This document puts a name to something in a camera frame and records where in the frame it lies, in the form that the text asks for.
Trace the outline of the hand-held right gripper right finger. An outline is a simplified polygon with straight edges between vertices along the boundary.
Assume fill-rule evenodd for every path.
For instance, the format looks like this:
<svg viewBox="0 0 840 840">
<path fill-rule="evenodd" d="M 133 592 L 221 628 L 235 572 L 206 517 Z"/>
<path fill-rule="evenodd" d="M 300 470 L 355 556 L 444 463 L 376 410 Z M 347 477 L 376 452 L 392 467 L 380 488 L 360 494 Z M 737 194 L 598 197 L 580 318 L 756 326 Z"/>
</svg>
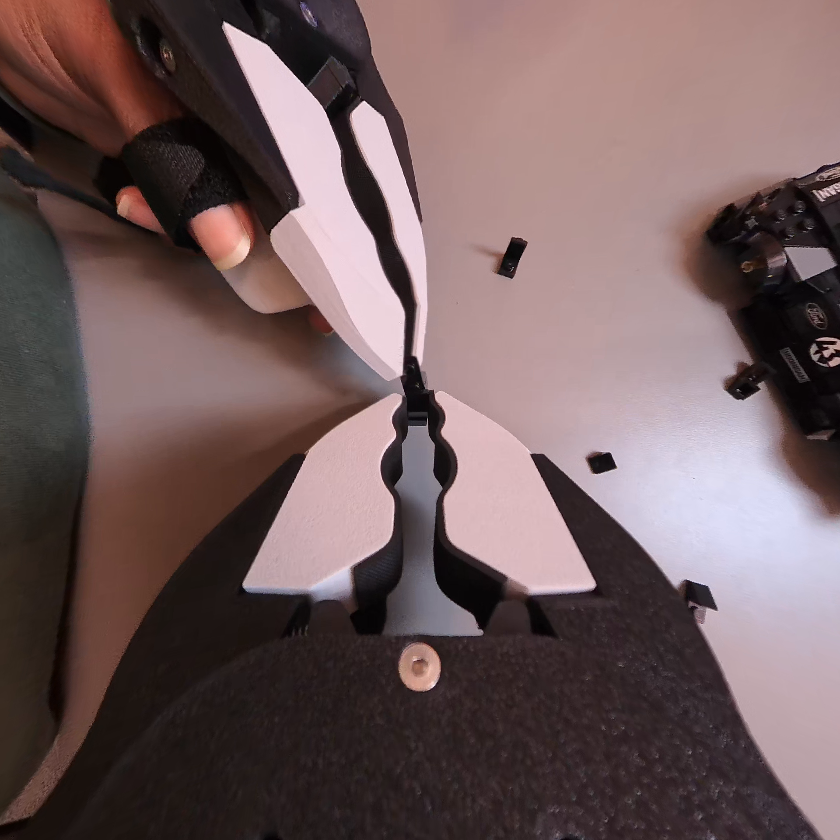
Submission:
<svg viewBox="0 0 840 840">
<path fill-rule="evenodd" d="M 434 393 L 434 476 L 437 585 L 480 629 L 502 602 L 595 591 L 531 451 L 446 392 Z"/>
</svg>

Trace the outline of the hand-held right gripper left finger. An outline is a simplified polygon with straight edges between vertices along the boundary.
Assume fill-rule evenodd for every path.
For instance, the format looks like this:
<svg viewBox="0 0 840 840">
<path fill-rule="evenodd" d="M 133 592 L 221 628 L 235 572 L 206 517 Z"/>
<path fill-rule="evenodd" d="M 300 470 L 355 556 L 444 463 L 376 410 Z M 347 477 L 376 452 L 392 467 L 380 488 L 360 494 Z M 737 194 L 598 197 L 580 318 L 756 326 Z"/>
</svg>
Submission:
<svg viewBox="0 0 840 840">
<path fill-rule="evenodd" d="M 385 599 L 402 573 L 395 488 L 404 438 L 405 400 L 390 394 L 311 446 L 244 590 L 336 601 L 350 613 Z"/>
</svg>

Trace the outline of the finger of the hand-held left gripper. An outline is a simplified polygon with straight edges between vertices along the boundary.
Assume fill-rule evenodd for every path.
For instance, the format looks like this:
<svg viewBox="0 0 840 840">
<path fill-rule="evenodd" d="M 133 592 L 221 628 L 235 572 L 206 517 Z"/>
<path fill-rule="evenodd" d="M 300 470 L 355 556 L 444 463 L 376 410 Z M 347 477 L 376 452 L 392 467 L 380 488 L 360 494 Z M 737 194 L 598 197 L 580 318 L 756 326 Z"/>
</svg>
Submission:
<svg viewBox="0 0 840 840">
<path fill-rule="evenodd" d="M 384 199 L 393 243 L 411 281 L 413 307 L 404 307 L 406 314 L 413 315 L 413 326 L 406 348 L 421 363 L 427 329 L 427 254 L 422 222 L 384 117 L 362 102 L 350 113 L 350 129 Z"/>
<path fill-rule="evenodd" d="M 270 243 L 335 332 L 392 381 L 403 372 L 406 315 L 344 180 L 329 116 L 268 45 L 231 24 L 224 33 L 298 191 Z"/>
</svg>

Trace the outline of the black lego car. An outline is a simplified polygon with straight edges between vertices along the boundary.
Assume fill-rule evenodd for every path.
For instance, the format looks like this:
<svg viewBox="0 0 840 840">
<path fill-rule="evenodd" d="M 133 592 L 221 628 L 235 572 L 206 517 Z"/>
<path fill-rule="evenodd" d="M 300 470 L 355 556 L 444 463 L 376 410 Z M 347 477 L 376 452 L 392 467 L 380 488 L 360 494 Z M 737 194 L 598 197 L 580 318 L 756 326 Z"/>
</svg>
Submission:
<svg viewBox="0 0 840 840">
<path fill-rule="evenodd" d="M 720 209 L 706 231 L 750 291 L 738 311 L 755 362 L 804 436 L 839 435 L 839 163 Z"/>
</svg>

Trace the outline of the person's left hand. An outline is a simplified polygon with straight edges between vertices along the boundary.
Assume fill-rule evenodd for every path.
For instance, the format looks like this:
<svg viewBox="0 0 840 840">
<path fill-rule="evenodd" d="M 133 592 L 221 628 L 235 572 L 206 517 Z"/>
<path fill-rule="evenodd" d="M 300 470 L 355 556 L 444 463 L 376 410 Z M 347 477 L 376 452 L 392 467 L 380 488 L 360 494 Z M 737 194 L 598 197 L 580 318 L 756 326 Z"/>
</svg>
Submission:
<svg viewBox="0 0 840 840">
<path fill-rule="evenodd" d="M 33 122 L 101 153 L 108 213 L 199 249 L 226 279 L 254 248 L 241 187 L 121 34 L 109 2 L 2 2 L 2 145 L 30 151 Z"/>
</svg>

